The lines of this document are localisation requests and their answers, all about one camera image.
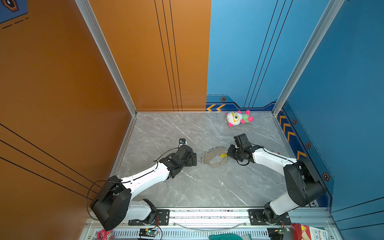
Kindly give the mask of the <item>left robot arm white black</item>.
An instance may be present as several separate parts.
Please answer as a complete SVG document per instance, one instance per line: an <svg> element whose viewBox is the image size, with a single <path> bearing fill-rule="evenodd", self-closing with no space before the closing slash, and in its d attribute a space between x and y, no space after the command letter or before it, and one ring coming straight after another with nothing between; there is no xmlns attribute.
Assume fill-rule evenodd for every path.
<svg viewBox="0 0 384 240"><path fill-rule="evenodd" d="M158 183L175 178L183 168L197 165L197 154L191 147L183 144L175 150L138 174L122 179L112 176L103 181L90 207L105 231L124 221L140 221L144 225L158 222L155 205L148 199L134 201L134 198Z"/></svg>

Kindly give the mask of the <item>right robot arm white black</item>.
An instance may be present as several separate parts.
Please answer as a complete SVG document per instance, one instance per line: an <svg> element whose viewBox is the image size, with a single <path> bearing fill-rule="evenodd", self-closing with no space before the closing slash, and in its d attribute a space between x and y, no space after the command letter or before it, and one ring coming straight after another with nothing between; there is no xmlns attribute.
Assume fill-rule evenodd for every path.
<svg viewBox="0 0 384 240"><path fill-rule="evenodd" d="M265 204L263 213L257 216L266 224L277 224L287 212L304 207L326 194L327 187L311 160L297 160L268 151L252 144L246 134L235 136L234 141L235 144L228 149L229 157L237 162L247 160L263 165L285 177L287 190Z"/></svg>

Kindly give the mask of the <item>metal key holder with rings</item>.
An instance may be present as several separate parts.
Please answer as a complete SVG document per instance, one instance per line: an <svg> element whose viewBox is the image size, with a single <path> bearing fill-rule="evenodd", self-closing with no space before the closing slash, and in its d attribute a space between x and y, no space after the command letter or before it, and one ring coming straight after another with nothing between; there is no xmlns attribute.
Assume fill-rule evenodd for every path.
<svg viewBox="0 0 384 240"><path fill-rule="evenodd" d="M205 151L201 156L201 162L212 168L223 166L228 161L228 150L224 147L215 147ZM227 157L221 158L221 154L226 154Z"/></svg>

